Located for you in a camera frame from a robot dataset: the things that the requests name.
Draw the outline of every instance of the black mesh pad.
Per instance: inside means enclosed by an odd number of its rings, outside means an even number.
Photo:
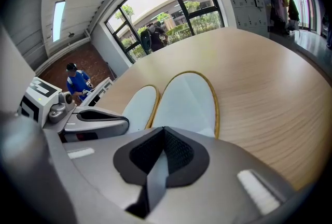
[[[168,160],[167,188],[190,185],[208,168],[207,150],[169,127],[154,129],[120,147],[113,157],[114,167],[127,183],[144,186],[163,150]]]

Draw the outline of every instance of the round table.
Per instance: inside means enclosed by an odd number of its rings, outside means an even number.
[[[122,113],[141,87],[162,94],[170,79],[198,71],[219,102],[219,139],[241,146],[295,189],[320,175],[331,149],[332,88],[303,58],[256,34],[225,27],[196,35],[132,65],[99,100]]]

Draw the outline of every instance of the person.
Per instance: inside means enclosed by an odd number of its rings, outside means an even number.
[[[87,93],[92,89],[90,77],[83,71],[78,70],[76,64],[67,65],[67,87],[71,95],[76,95],[81,101],[87,97]]]
[[[160,22],[157,22],[156,24],[150,23],[148,25],[148,30],[151,34],[151,49],[152,51],[158,51],[161,48],[163,48],[168,41],[168,35],[166,32],[160,27]],[[160,39],[160,35],[163,35],[165,37],[165,41],[162,42]]]

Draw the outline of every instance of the window frame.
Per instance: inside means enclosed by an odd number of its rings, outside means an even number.
[[[126,12],[123,10],[122,6],[125,4],[127,0],[123,0],[123,2],[121,2],[120,5],[117,6],[117,8],[114,10],[114,12],[109,16],[109,18],[105,21],[105,25],[106,27],[108,28],[108,30],[110,31],[110,33],[112,34],[113,38],[115,39],[115,41],[117,42],[117,44],[120,46],[120,48],[123,50],[123,52],[125,53],[125,55],[127,56],[127,58],[129,59],[129,61],[131,63],[135,63],[134,59],[129,55],[129,51],[132,50],[133,48],[135,48],[136,46],[138,45],[141,45],[142,46],[142,42],[141,42],[141,38],[134,26],[134,24],[132,23],[132,21],[128,18]],[[183,11],[183,15],[186,19],[186,22],[188,24],[188,27],[190,29],[190,33],[192,36],[195,36],[195,32],[192,28],[192,25],[191,25],[191,22],[190,22],[190,19],[192,18],[195,18],[195,17],[198,17],[198,16],[201,16],[201,15],[204,15],[204,14],[207,14],[207,13],[211,13],[211,12],[218,12],[219,14],[219,18],[220,18],[220,25],[221,27],[224,27],[225,24],[224,24],[224,20],[223,20],[223,16],[222,16],[222,13],[221,13],[221,10],[220,10],[220,7],[218,5],[218,2],[217,0],[212,0],[212,3],[213,3],[213,6],[211,7],[206,7],[206,8],[202,8],[202,9],[199,9],[197,11],[194,11],[194,12],[191,12],[191,13],[188,13],[188,10],[183,2],[183,0],[177,0],[178,4],[180,5],[181,7],[181,10]],[[110,20],[110,18],[117,12],[117,11],[120,11],[122,16],[124,17],[124,22],[123,24],[118,28],[116,29],[116,31],[114,31],[112,29],[112,27],[110,26],[110,24],[108,23],[108,21]],[[122,44],[122,42],[120,41],[119,37],[116,35],[122,28],[124,28],[124,26],[128,26],[129,27],[129,30],[131,31],[132,35],[134,35],[134,37],[136,38],[136,42],[133,43],[131,46],[129,47],[124,47],[124,45]],[[144,50],[144,52],[146,53],[146,55],[149,55],[150,52],[149,51],[146,51]]]

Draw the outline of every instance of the blue shirt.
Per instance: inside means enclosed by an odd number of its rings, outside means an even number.
[[[87,84],[86,84],[86,80],[89,79],[89,76],[84,72],[82,71],[82,74],[79,73],[79,72],[76,72],[76,76],[74,77],[70,77],[70,80],[72,81],[73,84],[70,84],[67,80],[67,88],[69,90],[69,92],[71,94],[74,94],[75,91],[77,92],[82,92],[83,89],[85,90],[91,90]],[[87,96],[79,96],[79,98],[83,101]]]

